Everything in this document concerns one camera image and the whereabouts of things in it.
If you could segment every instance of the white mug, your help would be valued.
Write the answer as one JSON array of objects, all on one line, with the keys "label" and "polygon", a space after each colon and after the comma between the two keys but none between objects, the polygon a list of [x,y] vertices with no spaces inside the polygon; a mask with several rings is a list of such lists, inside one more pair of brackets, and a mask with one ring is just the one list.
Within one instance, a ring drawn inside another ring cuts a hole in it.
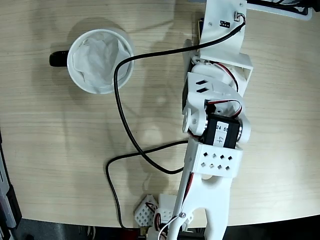
[{"label": "white mug", "polygon": [[[134,44],[131,38],[127,35],[127,33],[118,28],[110,27],[105,29],[94,29],[91,31],[87,31],[73,42],[69,51],[56,51],[52,53],[49,58],[49,63],[52,67],[67,67],[71,79],[82,90],[92,94],[109,94],[114,92],[113,85],[108,85],[104,87],[91,86],[90,84],[87,84],[84,81],[84,76],[82,75],[82,73],[75,70],[74,68],[73,54],[77,51],[77,49],[84,42],[84,40],[88,39],[91,35],[96,33],[109,33],[114,35],[123,44],[130,56],[132,57],[134,55]],[[129,63],[129,67],[126,74],[122,78],[118,79],[118,88],[121,88],[123,85],[126,84],[126,82],[131,77],[133,70],[134,61],[131,61]]]}]

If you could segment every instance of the white cloth filter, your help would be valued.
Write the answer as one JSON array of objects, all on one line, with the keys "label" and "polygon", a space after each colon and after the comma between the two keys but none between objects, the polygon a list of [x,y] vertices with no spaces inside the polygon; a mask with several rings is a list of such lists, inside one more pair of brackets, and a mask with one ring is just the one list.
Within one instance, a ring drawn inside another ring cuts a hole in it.
[{"label": "white cloth filter", "polygon": [[[84,40],[72,57],[74,69],[83,74],[84,81],[103,88],[113,84],[116,66],[130,54],[116,36],[104,32]],[[126,75],[129,64],[120,67],[118,80]]]}]

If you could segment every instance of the mug handle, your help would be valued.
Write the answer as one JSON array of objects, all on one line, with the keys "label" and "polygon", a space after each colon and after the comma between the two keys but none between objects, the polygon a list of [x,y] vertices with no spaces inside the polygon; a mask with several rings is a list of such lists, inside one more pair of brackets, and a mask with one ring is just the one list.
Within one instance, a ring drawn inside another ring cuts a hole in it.
[{"label": "mug handle", "polygon": [[49,64],[51,67],[66,67],[69,51],[56,51],[51,53]]}]

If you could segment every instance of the white robotic arm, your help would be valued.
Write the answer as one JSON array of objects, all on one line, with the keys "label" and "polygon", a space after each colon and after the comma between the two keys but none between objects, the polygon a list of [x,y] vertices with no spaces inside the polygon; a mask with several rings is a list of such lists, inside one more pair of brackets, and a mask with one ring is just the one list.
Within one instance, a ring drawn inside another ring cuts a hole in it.
[{"label": "white robotic arm", "polygon": [[[200,43],[239,26],[246,20],[246,6],[245,0],[207,0]],[[181,229],[188,229],[198,208],[206,213],[205,239],[222,240],[224,236],[231,183],[243,156],[237,143],[246,143],[251,133],[242,97],[253,66],[249,56],[240,53],[243,38],[244,28],[226,41],[183,55],[182,130],[190,137],[177,197],[159,196],[154,216],[161,215],[160,224],[165,225],[161,230],[159,226],[149,228],[148,240],[187,239],[180,236]],[[186,40],[184,45],[192,43]],[[167,226],[167,234],[162,233]]]}]

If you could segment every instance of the wooden table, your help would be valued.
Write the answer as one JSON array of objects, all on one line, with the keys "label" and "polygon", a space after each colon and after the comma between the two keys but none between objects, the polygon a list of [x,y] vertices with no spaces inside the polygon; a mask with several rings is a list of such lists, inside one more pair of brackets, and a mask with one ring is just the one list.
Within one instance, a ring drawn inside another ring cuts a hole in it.
[{"label": "wooden table", "polygon": [[[49,66],[82,33],[119,27],[137,54],[179,48],[196,35],[205,6],[186,0],[3,0],[0,8],[0,128],[9,176],[24,218],[118,226],[105,163],[134,148],[113,94],[79,89]],[[230,225],[320,214],[320,14],[311,21],[249,10],[242,52],[255,67],[245,93],[252,132],[231,189]],[[180,140],[181,54],[138,60],[121,89],[142,147]],[[186,146],[151,154],[183,165]],[[124,224],[146,194],[175,194],[180,175],[141,157],[111,166]],[[193,226],[204,226],[201,212]]]}]

